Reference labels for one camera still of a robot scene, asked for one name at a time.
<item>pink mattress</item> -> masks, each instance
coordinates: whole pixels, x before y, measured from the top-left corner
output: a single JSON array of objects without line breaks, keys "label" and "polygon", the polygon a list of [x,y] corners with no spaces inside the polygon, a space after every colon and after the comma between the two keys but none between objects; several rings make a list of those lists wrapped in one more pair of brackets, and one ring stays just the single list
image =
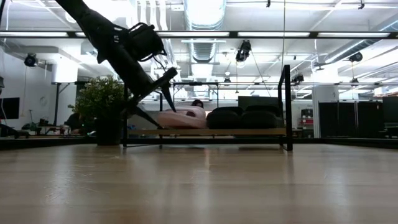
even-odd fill
[{"label": "pink mattress", "polygon": [[165,128],[203,129],[206,127],[206,112],[198,106],[178,106],[172,110],[159,112],[157,122]]}]

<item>wooden platform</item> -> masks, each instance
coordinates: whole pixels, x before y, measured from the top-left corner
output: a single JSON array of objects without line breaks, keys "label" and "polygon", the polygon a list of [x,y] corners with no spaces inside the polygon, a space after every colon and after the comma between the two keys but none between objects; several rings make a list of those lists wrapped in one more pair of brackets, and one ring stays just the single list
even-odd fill
[{"label": "wooden platform", "polygon": [[390,224],[397,189],[398,151],[371,148],[0,151],[1,223]]},{"label": "wooden platform", "polygon": [[138,135],[286,135],[285,128],[274,129],[161,129],[129,130],[129,134]]}]

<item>ceiling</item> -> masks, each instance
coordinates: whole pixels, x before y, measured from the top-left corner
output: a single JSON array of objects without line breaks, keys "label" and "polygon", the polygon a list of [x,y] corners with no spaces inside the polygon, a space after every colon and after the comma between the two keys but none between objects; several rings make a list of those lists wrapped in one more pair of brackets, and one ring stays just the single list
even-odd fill
[{"label": "ceiling", "polygon": [[[396,0],[367,0],[365,8],[362,10],[358,10],[360,0],[317,0],[316,3],[311,0],[286,1],[284,12],[284,2],[281,0],[272,0],[270,8],[266,8],[266,1],[227,0],[223,30],[277,31],[283,30],[285,27],[286,30],[302,31],[374,31],[374,27],[385,20],[393,16],[397,16],[398,19],[398,1]],[[211,4],[211,0],[203,0],[203,2],[204,6]],[[150,21],[149,1],[146,3],[146,16]],[[95,7],[99,7],[103,14],[113,17],[116,16],[112,15],[112,12],[117,12],[119,18],[115,20],[115,23],[126,26],[125,17],[133,15],[128,11],[128,5],[128,0],[96,0]],[[166,0],[166,5],[169,30],[185,30],[182,0]],[[138,6],[137,16],[139,18],[141,16],[140,1]],[[159,21],[159,10],[157,11],[157,20]],[[55,1],[39,0],[13,0],[12,2],[8,0],[3,12],[1,29],[18,31],[80,30],[76,24],[67,21],[65,11],[59,8]],[[110,74],[109,69],[98,65],[93,56],[81,54],[81,44],[85,41],[83,39],[9,39],[7,41],[15,43],[19,47],[58,47],[72,55],[82,65],[79,69],[79,76],[94,77]],[[212,77],[215,77],[213,80],[223,80],[225,72],[230,72],[231,77],[236,75],[239,77],[239,82],[254,82],[256,80],[260,82],[260,74],[269,82],[277,82],[282,64],[289,64],[293,68],[316,54],[322,57],[350,42],[350,40],[341,39],[317,41],[310,39],[285,41],[282,39],[252,39],[250,41],[252,54],[246,60],[243,68],[237,68],[234,62],[236,49],[240,46],[241,39],[225,39],[225,43],[218,44],[215,65],[212,70]],[[186,78],[191,74],[188,45],[183,44],[181,39],[172,39],[171,43],[177,63],[181,68],[181,77]],[[355,64],[354,76],[375,71],[396,62],[397,51],[394,50],[394,47],[397,46],[396,40],[382,40],[362,50],[364,59],[359,65]],[[40,59],[51,61],[52,57],[43,56]],[[293,75],[302,73],[306,81],[310,81],[313,72],[310,65],[310,62],[305,61],[297,70],[292,71]],[[146,71],[150,70],[150,62],[143,63],[142,66]],[[351,63],[342,61],[333,66],[338,67],[340,81],[347,82],[352,79]],[[376,82],[377,78],[380,80],[395,76],[398,77],[398,67],[392,67],[390,70],[370,78],[373,78],[372,82]]]}]

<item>black cushion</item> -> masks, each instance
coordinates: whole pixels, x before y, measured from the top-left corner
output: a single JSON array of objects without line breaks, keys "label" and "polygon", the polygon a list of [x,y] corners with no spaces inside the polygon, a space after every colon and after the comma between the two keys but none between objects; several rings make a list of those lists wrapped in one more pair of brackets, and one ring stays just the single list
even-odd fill
[{"label": "black cushion", "polygon": [[241,117],[229,110],[213,111],[207,115],[206,121],[210,129],[234,129],[241,125]]},{"label": "black cushion", "polygon": [[268,111],[246,111],[241,119],[242,128],[267,129],[278,127],[277,116]]},{"label": "black cushion", "polygon": [[280,116],[280,109],[276,106],[271,105],[256,105],[256,106],[248,106],[246,111],[267,111],[276,116]]},{"label": "black cushion", "polygon": [[215,111],[233,111],[235,112],[238,116],[242,116],[243,114],[243,109],[238,107],[238,106],[225,106],[225,107],[220,107],[220,108],[216,108],[213,110],[213,112]]}]

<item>potted plant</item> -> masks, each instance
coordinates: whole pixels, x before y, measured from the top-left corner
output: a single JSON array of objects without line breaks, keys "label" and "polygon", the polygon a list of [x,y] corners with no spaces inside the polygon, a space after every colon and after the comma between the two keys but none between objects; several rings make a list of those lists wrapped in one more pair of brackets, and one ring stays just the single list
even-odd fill
[{"label": "potted plant", "polygon": [[69,105],[87,121],[93,121],[99,146],[118,145],[123,127],[121,112],[125,108],[124,85],[112,76],[90,80],[80,90],[75,106]]}]

